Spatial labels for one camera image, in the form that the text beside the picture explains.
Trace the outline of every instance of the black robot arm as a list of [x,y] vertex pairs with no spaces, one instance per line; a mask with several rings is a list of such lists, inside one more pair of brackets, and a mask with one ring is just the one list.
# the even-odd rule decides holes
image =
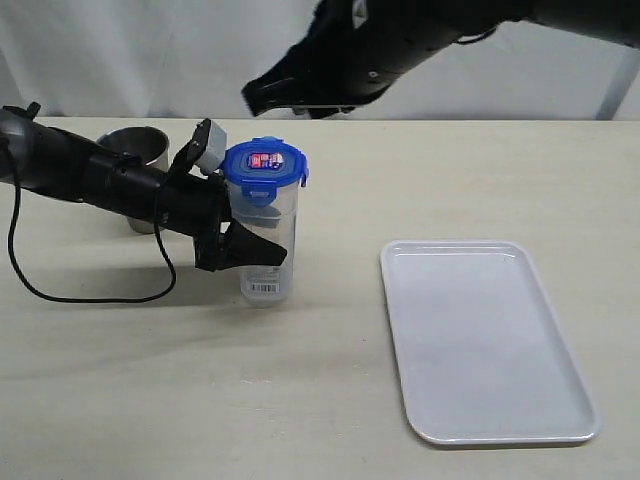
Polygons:
[[322,0],[307,35],[242,93],[256,116],[348,113],[444,48],[521,21],[640,47],[636,0]]
[[[71,132],[34,122],[39,106],[0,110],[0,181],[68,202],[87,203],[193,238],[197,268],[281,265],[286,250],[231,216],[224,178],[190,173],[205,153],[211,121],[205,119],[176,155],[168,172],[135,156],[110,151]],[[223,225],[228,224],[226,231]]]

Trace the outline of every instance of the table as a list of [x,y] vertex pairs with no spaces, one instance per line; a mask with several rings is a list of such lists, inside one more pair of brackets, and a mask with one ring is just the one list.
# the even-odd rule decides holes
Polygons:
[[[45,118],[97,138],[196,120]],[[613,479],[640,476],[640,124],[220,121],[305,151],[295,292],[248,309],[193,268],[145,306],[43,302],[0,258],[0,478]],[[8,225],[12,187],[0,188]],[[378,256],[389,241],[507,239],[532,255],[604,429],[578,448],[443,451],[404,418]],[[149,236],[26,194],[17,254],[61,295],[167,281]]]

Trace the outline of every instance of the barcode label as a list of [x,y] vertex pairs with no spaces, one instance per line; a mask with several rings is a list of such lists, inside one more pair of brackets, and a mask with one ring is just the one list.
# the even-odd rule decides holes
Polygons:
[[260,293],[278,293],[280,285],[277,283],[250,283],[249,290]]

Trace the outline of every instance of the black cable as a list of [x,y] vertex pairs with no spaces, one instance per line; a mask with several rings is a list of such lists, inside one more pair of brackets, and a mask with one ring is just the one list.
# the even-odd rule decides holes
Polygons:
[[46,293],[41,292],[36,287],[34,287],[27,277],[22,272],[20,265],[18,264],[18,260],[16,258],[15,250],[14,250],[14,240],[16,228],[18,226],[18,218],[20,216],[20,204],[22,200],[22,189],[20,185],[20,175],[18,173],[18,167],[15,163],[15,159],[13,154],[9,150],[6,139],[0,138],[0,148],[5,153],[5,157],[9,166],[11,168],[11,174],[13,176],[13,186],[15,189],[14,201],[13,201],[13,214],[11,216],[11,223],[9,226],[9,234],[7,235],[7,250],[9,252],[9,260],[11,261],[11,266],[15,271],[16,275],[22,282],[22,284],[29,290],[31,293],[36,295],[37,297],[42,298],[43,300],[47,300],[50,302],[57,303],[76,303],[76,304],[106,304],[106,303],[147,303],[153,300],[157,300],[159,298],[164,297],[169,292],[173,290],[177,281],[177,273],[176,269],[167,254],[166,249],[164,248],[164,244],[162,242],[162,237],[160,236],[160,225],[159,225],[159,203],[162,193],[164,192],[165,185],[169,179],[169,175],[165,176],[162,183],[156,190],[153,202],[153,233],[156,238],[156,243],[158,244],[158,248],[160,249],[160,253],[162,254],[162,258],[167,264],[169,268],[169,272],[171,273],[171,280],[169,285],[160,293],[155,295],[150,295],[148,297],[141,298],[70,298],[70,297],[56,297],[53,295],[48,295]]
[[486,40],[487,38],[489,38],[491,35],[493,35],[497,31],[498,31],[498,27],[493,27],[492,29],[487,30],[484,33],[481,33],[477,37],[470,38],[469,40],[458,40],[456,42],[456,44],[458,44],[458,45],[473,45],[474,43],[478,43],[478,42],[481,42],[482,40]]

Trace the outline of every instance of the white backdrop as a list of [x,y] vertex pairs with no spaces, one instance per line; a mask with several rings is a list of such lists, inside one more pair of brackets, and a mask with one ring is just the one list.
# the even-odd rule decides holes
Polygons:
[[[55,115],[248,118],[241,87],[304,35],[315,4],[5,0],[0,101],[36,100]],[[534,25],[506,25],[481,44],[448,48],[350,118],[614,116],[632,80],[629,52]],[[634,89],[638,100],[623,103],[624,118],[640,118],[640,84]]]

